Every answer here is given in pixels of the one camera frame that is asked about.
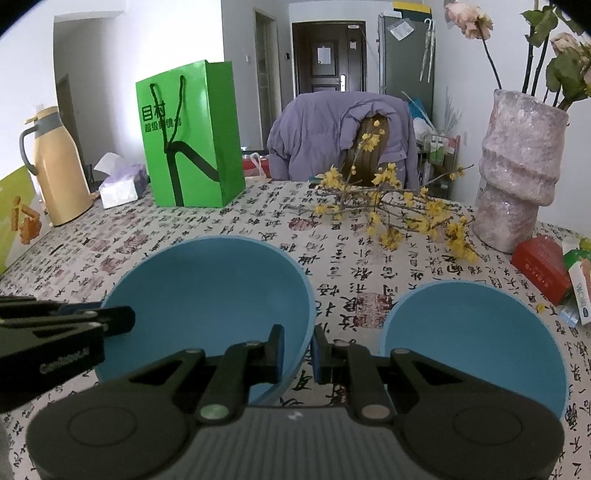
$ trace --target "purple jacket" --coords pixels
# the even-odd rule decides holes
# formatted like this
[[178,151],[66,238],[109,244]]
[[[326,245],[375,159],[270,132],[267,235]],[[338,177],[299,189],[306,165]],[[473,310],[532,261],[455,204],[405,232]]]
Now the purple jacket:
[[361,121],[378,113],[388,118],[390,128],[379,162],[395,163],[405,187],[418,189],[418,148],[408,103],[366,92],[305,93],[287,105],[267,142],[271,176],[307,181],[332,165],[340,167]]

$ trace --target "blue bowl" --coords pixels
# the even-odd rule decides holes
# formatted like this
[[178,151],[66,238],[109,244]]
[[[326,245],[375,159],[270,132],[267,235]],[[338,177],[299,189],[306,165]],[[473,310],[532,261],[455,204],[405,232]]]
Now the blue bowl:
[[560,351],[538,316],[496,288],[441,281],[390,312],[381,355],[407,348],[548,407],[562,417],[568,388]]
[[314,293],[281,250],[237,236],[205,237],[167,248],[126,273],[103,307],[129,305],[134,329],[105,341],[106,381],[188,348],[221,355],[235,343],[285,329],[280,384],[251,388],[250,402],[272,404],[288,388],[310,343]]

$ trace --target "door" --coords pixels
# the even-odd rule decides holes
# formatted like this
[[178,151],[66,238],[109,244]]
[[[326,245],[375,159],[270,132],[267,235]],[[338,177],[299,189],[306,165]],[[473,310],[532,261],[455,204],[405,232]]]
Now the door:
[[267,145],[267,138],[274,121],[274,105],[272,97],[271,55],[269,30],[274,21],[255,12],[255,46],[256,46],[256,78],[258,82],[259,110],[261,112],[261,134],[263,147]]
[[76,118],[74,117],[74,104],[72,102],[72,93],[70,91],[70,80],[68,79],[68,75],[63,77],[59,82],[56,84],[56,93],[57,93],[57,105],[60,110],[61,121],[66,127],[66,130],[70,133],[72,138],[74,139],[74,143],[76,144],[76,148],[78,149],[78,155],[80,156],[80,161],[82,162],[82,167],[84,169],[85,175],[87,175],[87,168],[82,158],[82,149],[80,147],[80,138],[78,137],[78,129],[76,128]]
[[293,24],[296,93],[365,91],[365,23]]

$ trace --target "pink textured vase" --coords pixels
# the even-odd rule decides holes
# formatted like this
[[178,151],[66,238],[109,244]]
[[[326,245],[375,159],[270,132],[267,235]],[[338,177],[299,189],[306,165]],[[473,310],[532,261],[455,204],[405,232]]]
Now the pink textured vase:
[[554,201],[560,178],[566,112],[521,92],[495,91],[488,133],[482,143],[480,194],[474,233],[511,254],[532,237],[540,206]]

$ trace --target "dried rose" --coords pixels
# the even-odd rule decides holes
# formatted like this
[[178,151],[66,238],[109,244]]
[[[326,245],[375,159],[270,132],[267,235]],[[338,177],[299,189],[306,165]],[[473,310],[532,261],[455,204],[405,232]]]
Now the dried rose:
[[550,42],[557,55],[566,51],[567,48],[574,48],[577,52],[583,53],[580,43],[570,33],[559,33]]
[[493,22],[489,15],[473,5],[453,3],[446,5],[449,20],[462,29],[468,39],[488,40],[493,30]]

